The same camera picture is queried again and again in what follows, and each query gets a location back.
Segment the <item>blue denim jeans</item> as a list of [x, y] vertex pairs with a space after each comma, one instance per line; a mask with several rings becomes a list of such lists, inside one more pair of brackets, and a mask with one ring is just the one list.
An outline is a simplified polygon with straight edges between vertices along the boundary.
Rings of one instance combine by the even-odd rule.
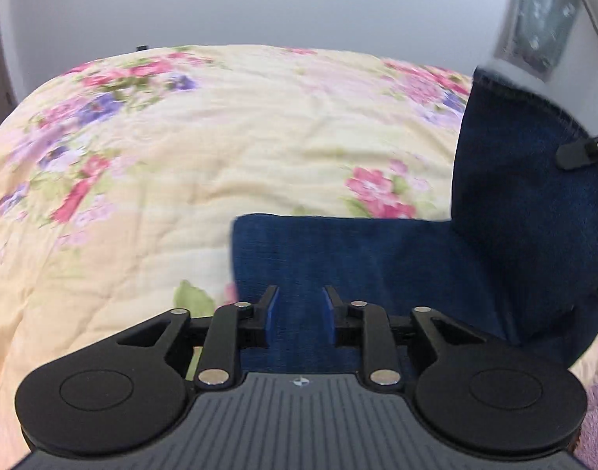
[[598, 333], [598, 159], [559, 166], [585, 130], [564, 110], [477, 69], [457, 143], [445, 221], [249, 214], [234, 222], [243, 300], [280, 290], [265, 349], [247, 371], [350, 372], [332, 345], [324, 290], [391, 315], [427, 306], [571, 366]]

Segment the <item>purple fluffy blanket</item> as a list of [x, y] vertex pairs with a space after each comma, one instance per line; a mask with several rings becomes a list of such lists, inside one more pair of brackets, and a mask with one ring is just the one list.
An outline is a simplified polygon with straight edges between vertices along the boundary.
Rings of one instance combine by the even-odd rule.
[[588, 410], [574, 454], [590, 469], [598, 469], [598, 381], [587, 390]]

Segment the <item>green patterned window curtain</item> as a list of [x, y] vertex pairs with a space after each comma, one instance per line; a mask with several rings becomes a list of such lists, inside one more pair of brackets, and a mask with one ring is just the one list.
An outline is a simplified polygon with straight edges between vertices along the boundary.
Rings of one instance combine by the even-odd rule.
[[509, 0], [495, 55], [546, 82], [560, 64], [580, 0]]

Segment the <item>floral yellow bed quilt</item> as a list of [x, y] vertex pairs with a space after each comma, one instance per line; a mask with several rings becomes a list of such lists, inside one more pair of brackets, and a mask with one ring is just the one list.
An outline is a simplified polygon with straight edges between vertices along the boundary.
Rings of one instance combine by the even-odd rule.
[[[181, 47], [91, 61], [30, 94], [0, 126], [0, 469], [590, 469], [579, 435], [548, 456], [442, 443], [403, 395], [360, 382], [360, 349], [329, 329], [357, 353], [354, 370], [245, 370], [242, 355], [271, 342], [275, 307], [267, 347], [240, 353], [239, 383], [197, 395], [142, 448], [33, 450], [17, 418], [20, 383], [45, 364], [173, 308], [204, 317], [259, 301], [265, 291], [243, 300], [234, 280], [240, 217], [447, 220], [474, 73]], [[598, 333], [562, 366], [587, 395]]]

